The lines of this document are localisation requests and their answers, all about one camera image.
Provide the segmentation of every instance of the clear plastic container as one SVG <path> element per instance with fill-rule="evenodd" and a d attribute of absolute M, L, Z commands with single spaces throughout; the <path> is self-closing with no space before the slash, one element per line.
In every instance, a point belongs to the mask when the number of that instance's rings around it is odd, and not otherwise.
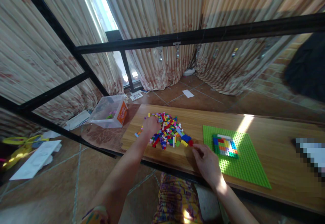
<path fill-rule="evenodd" d="M 102 128 L 122 127 L 128 108 L 124 102 L 124 95 L 102 97 L 88 119 Z"/>

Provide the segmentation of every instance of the wooden table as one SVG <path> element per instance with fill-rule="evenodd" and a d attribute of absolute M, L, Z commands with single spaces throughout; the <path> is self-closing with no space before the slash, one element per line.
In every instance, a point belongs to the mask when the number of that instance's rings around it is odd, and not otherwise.
<path fill-rule="evenodd" d="M 142 104 L 122 137 L 122 149 L 128 149 L 135 141 L 134 133 L 140 130 L 144 117 L 156 112 L 177 116 L 184 131 L 200 144 L 203 144 L 202 125 L 238 130 L 243 120 L 246 121 L 245 115 Z M 320 180 L 303 163 L 290 142 L 294 138 L 325 139 L 324 131 L 314 124 L 259 117 L 254 117 L 246 127 L 246 133 L 251 137 L 272 189 L 224 175 L 227 183 L 247 192 L 324 215 L 325 197 Z M 167 147 L 167 150 L 162 150 L 148 145 L 144 159 L 199 175 L 191 147 Z"/>

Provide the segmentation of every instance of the beige curtain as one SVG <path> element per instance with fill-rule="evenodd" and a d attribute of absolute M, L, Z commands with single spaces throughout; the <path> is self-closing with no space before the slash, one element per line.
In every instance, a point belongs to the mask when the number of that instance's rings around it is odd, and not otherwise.
<path fill-rule="evenodd" d="M 256 22 L 314 13 L 324 0 L 107 0 L 124 39 Z M 131 51 L 145 89 L 177 83 L 195 59 L 197 76 L 217 91 L 236 95 L 249 86 L 295 37 Z M 232 57 L 238 48 L 236 57 Z"/>
<path fill-rule="evenodd" d="M 107 0 L 123 39 L 197 30 L 203 0 Z M 144 89 L 157 90 L 179 81 L 193 57 L 194 45 L 129 51 Z"/>
<path fill-rule="evenodd" d="M 325 0 L 206 0 L 202 28 L 312 14 L 324 4 Z M 204 44 L 202 55 L 196 62 L 196 74 L 218 92 L 237 95 L 250 86 L 295 38 L 283 36 Z"/>
<path fill-rule="evenodd" d="M 78 31 L 69 32 L 75 43 L 106 42 L 96 22 L 88 17 L 90 9 L 82 0 L 62 0 L 64 6 L 83 12 L 83 18 L 72 9 L 61 8 L 71 19 L 61 24 Z M 83 69 L 39 13 L 31 0 L 0 0 L 0 90 L 1 95 L 22 104 L 61 83 L 81 74 Z M 112 94 L 123 92 L 122 78 L 112 54 L 88 56 L 87 62 L 102 84 Z M 87 79 L 34 112 L 62 124 L 85 109 L 96 106 L 102 94 Z M 35 124 L 4 110 L 0 111 L 0 137 L 29 136 L 39 129 Z"/>

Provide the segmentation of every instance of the window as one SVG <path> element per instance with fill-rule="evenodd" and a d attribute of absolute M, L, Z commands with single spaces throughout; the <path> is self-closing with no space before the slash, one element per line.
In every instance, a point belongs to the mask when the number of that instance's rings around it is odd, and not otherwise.
<path fill-rule="evenodd" d="M 122 40 L 122 36 L 118 30 L 118 27 L 116 25 L 116 22 L 114 20 L 114 17 L 111 13 L 111 10 L 109 9 L 108 3 L 106 0 L 92 0 L 96 14 L 98 16 L 98 19 L 106 33 L 107 39 L 109 42 L 117 41 L 117 40 Z M 122 71 L 122 76 L 123 76 L 123 86 L 129 85 L 129 79 L 123 64 L 123 59 L 121 56 L 120 51 L 114 51 L 113 52 L 115 61 L 118 65 L 118 67 Z M 132 77 L 132 82 L 133 83 L 140 83 L 140 79 L 138 77 L 138 73 L 135 70 L 135 67 L 133 63 L 131 62 L 131 58 L 129 56 L 129 52 L 126 52 L 126 57 L 128 60 L 128 65 L 130 69 L 130 76 Z"/>

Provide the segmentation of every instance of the brick wall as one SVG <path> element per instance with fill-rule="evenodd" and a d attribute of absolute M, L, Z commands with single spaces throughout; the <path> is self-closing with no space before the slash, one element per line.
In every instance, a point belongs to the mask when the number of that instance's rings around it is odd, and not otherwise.
<path fill-rule="evenodd" d="M 297 49 L 310 37 L 311 34 L 301 34 L 285 49 L 278 59 L 271 64 L 251 85 L 249 89 L 270 97 L 286 100 L 303 107 L 325 112 L 325 103 L 299 95 L 291 90 L 284 81 L 284 70 L 290 63 Z"/>

